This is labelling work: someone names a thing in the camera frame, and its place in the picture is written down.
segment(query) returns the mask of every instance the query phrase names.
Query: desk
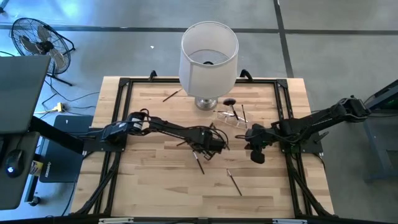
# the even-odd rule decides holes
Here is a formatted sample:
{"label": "desk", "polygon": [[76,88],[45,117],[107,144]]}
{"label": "desk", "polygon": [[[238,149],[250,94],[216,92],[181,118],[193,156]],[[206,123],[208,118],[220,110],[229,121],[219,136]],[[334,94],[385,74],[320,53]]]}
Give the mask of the desk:
{"label": "desk", "polygon": [[[111,122],[120,77],[104,77],[93,120],[94,128]],[[287,79],[294,116],[301,118],[310,113],[304,81]],[[214,116],[210,111],[199,111],[193,97],[182,90],[179,83],[135,83],[129,113],[147,108],[151,116],[158,116],[181,126],[210,125]],[[122,95],[121,119],[126,90]],[[253,121],[269,126],[278,120],[274,88],[263,84],[236,84],[224,97],[235,98],[244,105]],[[256,164],[246,142],[234,135],[245,130],[227,124],[216,124],[229,136],[230,151],[224,150],[210,161],[199,157],[205,175],[187,145],[176,145],[181,140],[160,133],[148,136],[129,136],[122,153],[113,201],[112,216],[129,217],[218,217],[269,218],[293,217],[285,157],[279,145],[264,151],[266,162]],[[104,153],[94,152],[83,161],[71,212],[77,211],[89,199],[98,185]],[[303,164],[309,189],[318,201],[333,213],[325,172],[319,159],[303,154]],[[229,169],[242,191],[239,196],[226,169]],[[106,204],[105,189],[102,208]],[[298,191],[303,210],[302,193]]]}

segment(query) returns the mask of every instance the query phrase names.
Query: mouse pad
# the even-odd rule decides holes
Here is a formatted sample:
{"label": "mouse pad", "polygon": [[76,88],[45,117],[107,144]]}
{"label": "mouse pad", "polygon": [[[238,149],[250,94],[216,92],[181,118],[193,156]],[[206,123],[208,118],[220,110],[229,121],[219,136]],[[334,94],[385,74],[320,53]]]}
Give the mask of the mouse pad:
{"label": "mouse pad", "polygon": [[[92,116],[58,115],[54,127],[65,132],[87,132],[93,122]],[[44,164],[39,180],[43,183],[74,182],[80,172],[83,156],[54,141],[47,140]]]}

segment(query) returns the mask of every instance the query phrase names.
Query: butcher block tabletop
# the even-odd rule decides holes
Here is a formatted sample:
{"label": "butcher block tabletop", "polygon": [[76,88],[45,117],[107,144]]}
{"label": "butcher block tabletop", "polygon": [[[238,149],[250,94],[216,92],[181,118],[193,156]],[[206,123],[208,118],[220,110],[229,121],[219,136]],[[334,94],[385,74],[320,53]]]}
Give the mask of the butcher block tabletop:
{"label": "butcher block tabletop", "polygon": [[[111,123],[120,77],[104,77],[93,120],[93,128]],[[304,80],[288,78],[290,99],[295,118],[310,114]],[[181,126],[208,126],[215,121],[213,111],[200,111],[194,98],[182,90],[179,83],[134,83],[129,113],[147,108],[151,116]],[[126,98],[123,91],[118,120]],[[236,84],[225,96],[244,105],[253,122],[269,127],[278,121],[274,87],[270,84]],[[246,141],[235,139],[245,129],[215,122],[229,137],[229,148],[207,161],[197,154],[203,166],[202,174],[191,148],[181,139],[161,133],[129,136],[122,153],[111,215],[113,217],[211,217],[211,218],[292,218],[285,157],[279,144],[267,146],[266,162],[256,164],[245,150]],[[325,171],[319,158],[302,154],[309,189],[327,211],[333,213]],[[88,156],[81,167],[71,212],[77,211],[89,199],[98,185],[103,165],[103,152]],[[243,196],[239,195],[227,169],[234,177]],[[298,190],[300,207],[304,211],[302,192]],[[105,208],[108,187],[103,195]]]}

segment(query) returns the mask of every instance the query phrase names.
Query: computer mouse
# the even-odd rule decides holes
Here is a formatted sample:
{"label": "computer mouse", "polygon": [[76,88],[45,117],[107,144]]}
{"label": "computer mouse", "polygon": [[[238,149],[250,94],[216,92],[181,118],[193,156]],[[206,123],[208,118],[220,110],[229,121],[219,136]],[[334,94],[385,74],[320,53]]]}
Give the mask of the computer mouse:
{"label": "computer mouse", "polygon": [[6,173],[9,177],[15,178],[24,170],[24,151],[14,149],[6,156]]}

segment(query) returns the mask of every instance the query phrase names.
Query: fan grille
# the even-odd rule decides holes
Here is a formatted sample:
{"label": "fan grille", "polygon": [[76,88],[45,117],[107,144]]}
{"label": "fan grille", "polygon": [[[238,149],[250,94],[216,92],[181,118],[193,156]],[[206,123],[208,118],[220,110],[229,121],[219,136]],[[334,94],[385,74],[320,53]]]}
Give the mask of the fan grille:
{"label": "fan grille", "polygon": [[48,73],[53,73],[53,69],[55,67],[55,74],[61,74],[65,72],[69,65],[70,65],[70,52],[67,44],[63,40],[61,36],[56,34],[53,29],[45,24],[42,21],[38,21],[37,19],[31,19],[31,18],[21,18],[18,19],[14,22],[12,25],[11,29],[11,39],[18,50],[18,52],[21,55],[40,55],[40,54],[33,54],[32,52],[29,52],[28,50],[25,49],[23,44],[21,43],[19,37],[20,36],[25,36],[29,39],[30,42],[34,44],[41,43],[42,40],[39,38],[39,35],[37,34],[37,28],[38,26],[43,26],[47,28],[46,30],[50,33],[51,37],[48,39],[53,46],[54,49],[58,50],[61,54],[63,54],[64,60],[65,60],[65,66],[62,68],[57,68],[55,66],[54,59],[51,58],[51,62],[49,65],[49,69],[47,70]]}

